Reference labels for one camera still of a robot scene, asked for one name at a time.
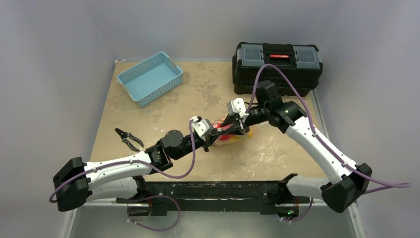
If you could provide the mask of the polka dot zip top bag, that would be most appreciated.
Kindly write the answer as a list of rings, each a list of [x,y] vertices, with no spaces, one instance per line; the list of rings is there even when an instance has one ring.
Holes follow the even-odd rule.
[[[235,144],[250,139],[255,134],[255,130],[250,128],[250,131],[245,135],[225,134],[219,136],[213,143],[214,146]]]

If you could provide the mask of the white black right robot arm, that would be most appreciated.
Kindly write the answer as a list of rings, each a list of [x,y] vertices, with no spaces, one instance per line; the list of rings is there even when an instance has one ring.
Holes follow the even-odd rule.
[[[278,183],[278,204],[305,196],[321,199],[333,211],[342,213],[366,192],[371,167],[342,154],[319,132],[307,112],[295,102],[282,100],[274,83],[258,83],[256,99],[257,105],[250,110],[242,98],[228,102],[228,115],[221,124],[224,131],[243,135],[250,126],[268,122],[297,142],[327,176],[320,179],[288,175]]]

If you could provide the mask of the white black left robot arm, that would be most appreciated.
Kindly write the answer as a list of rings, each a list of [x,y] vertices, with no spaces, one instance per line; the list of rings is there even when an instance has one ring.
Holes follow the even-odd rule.
[[[60,212],[81,207],[88,201],[105,198],[121,198],[141,203],[148,190],[138,184],[142,176],[161,174],[171,179],[188,176],[196,162],[196,150],[210,146],[228,133],[222,128],[198,128],[189,126],[189,134],[171,130],[155,145],[144,151],[109,161],[83,162],[80,157],[70,159],[53,177],[54,191],[49,202],[57,204]],[[173,161],[192,154],[188,170],[181,175],[171,175],[166,170]]]

